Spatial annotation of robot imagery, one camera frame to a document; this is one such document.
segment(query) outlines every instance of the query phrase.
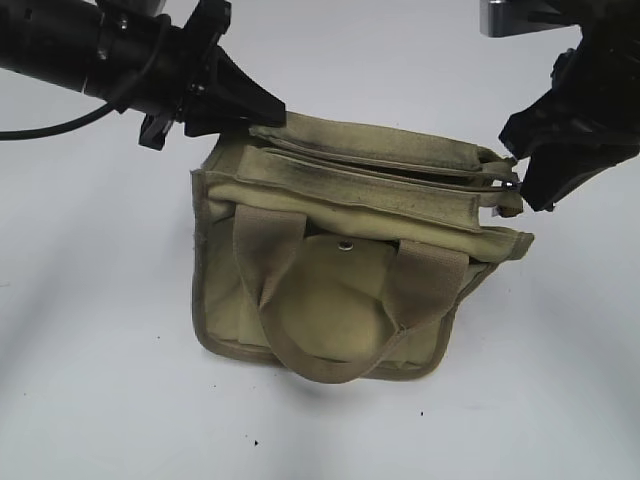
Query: white background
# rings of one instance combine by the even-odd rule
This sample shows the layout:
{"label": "white background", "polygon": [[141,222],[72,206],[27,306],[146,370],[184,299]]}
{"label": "white background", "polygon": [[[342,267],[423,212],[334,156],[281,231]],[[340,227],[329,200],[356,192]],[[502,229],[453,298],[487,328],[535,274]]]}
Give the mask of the white background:
{"label": "white background", "polygon": [[[291,110],[504,153],[578,40],[486,39],[476,0],[237,0],[222,44]],[[3,130],[99,104],[0,74]],[[176,127],[152,152],[141,120],[0,144],[2,480],[640,478],[637,161],[510,222],[537,241],[434,375],[328,387],[197,343],[189,170],[216,139]]]}

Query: metal snap button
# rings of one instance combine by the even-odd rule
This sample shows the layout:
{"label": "metal snap button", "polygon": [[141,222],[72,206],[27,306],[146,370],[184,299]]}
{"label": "metal snap button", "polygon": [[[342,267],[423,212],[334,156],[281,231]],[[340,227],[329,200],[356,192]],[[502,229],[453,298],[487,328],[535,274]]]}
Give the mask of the metal snap button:
{"label": "metal snap button", "polygon": [[343,252],[350,252],[351,250],[353,250],[353,242],[344,240],[338,244],[338,248]]}

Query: fabric strap handle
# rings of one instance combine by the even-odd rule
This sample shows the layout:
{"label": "fabric strap handle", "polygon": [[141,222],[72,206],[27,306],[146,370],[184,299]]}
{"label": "fabric strap handle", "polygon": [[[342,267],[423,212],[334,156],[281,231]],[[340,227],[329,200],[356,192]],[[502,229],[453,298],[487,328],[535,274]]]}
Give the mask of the fabric strap handle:
{"label": "fabric strap handle", "polygon": [[382,303],[393,333],[370,357],[352,362],[306,353],[269,314],[269,302],[293,265],[304,240],[307,217],[238,205],[233,250],[244,288],[258,310],[265,336],[278,359],[299,375],[321,383],[346,383],[373,370],[413,329],[440,320],[453,308],[469,257],[432,245],[401,242],[385,280]]}

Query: khaki canvas pouch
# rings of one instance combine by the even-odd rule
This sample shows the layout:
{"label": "khaki canvas pouch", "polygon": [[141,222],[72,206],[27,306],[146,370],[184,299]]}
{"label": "khaki canvas pouch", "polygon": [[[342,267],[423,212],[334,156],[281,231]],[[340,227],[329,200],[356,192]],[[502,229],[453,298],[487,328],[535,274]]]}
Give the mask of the khaki canvas pouch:
{"label": "khaki canvas pouch", "polygon": [[437,367],[456,309],[533,236],[513,162],[430,135],[288,114],[224,134],[193,172],[193,322],[208,350],[310,380]]}

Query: metal bracket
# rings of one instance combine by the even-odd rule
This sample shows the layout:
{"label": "metal bracket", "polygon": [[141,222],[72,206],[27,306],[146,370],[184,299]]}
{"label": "metal bracket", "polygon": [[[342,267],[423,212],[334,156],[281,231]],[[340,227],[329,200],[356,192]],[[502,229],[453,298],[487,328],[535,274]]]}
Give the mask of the metal bracket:
{"label": "metal bracket", "polygon": [[480,31],[488,37],[552,30],[571,23],[544,0],[480,0]]}

